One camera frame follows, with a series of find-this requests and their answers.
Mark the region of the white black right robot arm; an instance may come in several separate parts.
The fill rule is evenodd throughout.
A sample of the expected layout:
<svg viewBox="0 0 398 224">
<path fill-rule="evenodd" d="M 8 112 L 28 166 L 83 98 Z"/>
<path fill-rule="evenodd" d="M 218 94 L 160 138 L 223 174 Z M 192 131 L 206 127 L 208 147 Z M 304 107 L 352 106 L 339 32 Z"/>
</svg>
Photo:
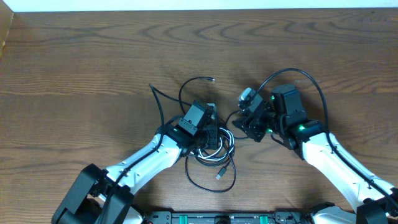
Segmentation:
<svg viewBox="0 0 398 224">
<path fill-rule="evenodd" d="M 387 223 L 397 217 L 397 187 L 355 159 L 321 122 L 309 119 L 295 90 L 273 92 L 266 101 L 248 88 L 239 96 L 241 117 L 233 124 L 256 142 L 276 134 L 282 145 L 318 169 L 345 197 L 353 212 L 324 203 L 309 215 L 311 223 Z"/>
</svg>

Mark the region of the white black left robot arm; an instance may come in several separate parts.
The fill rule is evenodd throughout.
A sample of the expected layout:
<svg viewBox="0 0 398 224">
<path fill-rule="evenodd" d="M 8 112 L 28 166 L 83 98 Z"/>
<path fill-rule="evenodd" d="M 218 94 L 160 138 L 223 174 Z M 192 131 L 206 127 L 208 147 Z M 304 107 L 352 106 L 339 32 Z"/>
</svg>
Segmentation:
<svg viewBox="0 0 398 224">
<path fill-rule="evenodd" d="M 159 172 L 172 167 L 218 134 L 213 115 L 177 116 L 164 123 L 149 144 L 122 162 L 86 166 L 56 209 L 52 223 L 142 223 L 135 194 Z"/>
</svg>

